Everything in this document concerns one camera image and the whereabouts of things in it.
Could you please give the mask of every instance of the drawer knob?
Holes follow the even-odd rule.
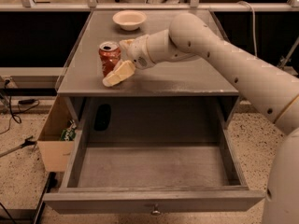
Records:
[[[158,204],[155,204],[153,207],[153,211],[151,212],[153,216],[159,216],[161,212],[158,210]]]

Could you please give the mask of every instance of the speckled floor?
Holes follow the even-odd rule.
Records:
[[[46,117],[47,114],[21,114],[21,124],[11,121],[11,130],[0,135],[0,152],[18,146],[28,136],[37,138]],[[7,128],[9,119],[9,114],[0,115],[0,132]],[[237,109],[229,133],[249,188],[265,191],[270,166],[283,134],[246,103]],[[38,148],[25,147],[11,153],[0,159],[0,202],[8,209],[35,208],[46,179]],[[150,214],[59,215],[46,207],[41,223],[258,224],[262,211],[263,202],[244,213],[162,214],[159,217]]]

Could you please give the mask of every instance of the open drawer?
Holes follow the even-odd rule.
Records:
[[[45,202],[65,214],[248,210],[263,193],[249,190],[226,131],[236,100],[88,98],[63,184]]]

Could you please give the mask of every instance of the soda can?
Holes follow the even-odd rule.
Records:
[[[115,41],[103,42],[100,45],[99,55],[102,61],[103,75],[106,77],[121,59],[120,46]]]

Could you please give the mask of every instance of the bowl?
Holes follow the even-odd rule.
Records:
[[[120,11],[113,16],[113,21],[126,31],[138,29],[146,19],[146,14],[134,10]]]

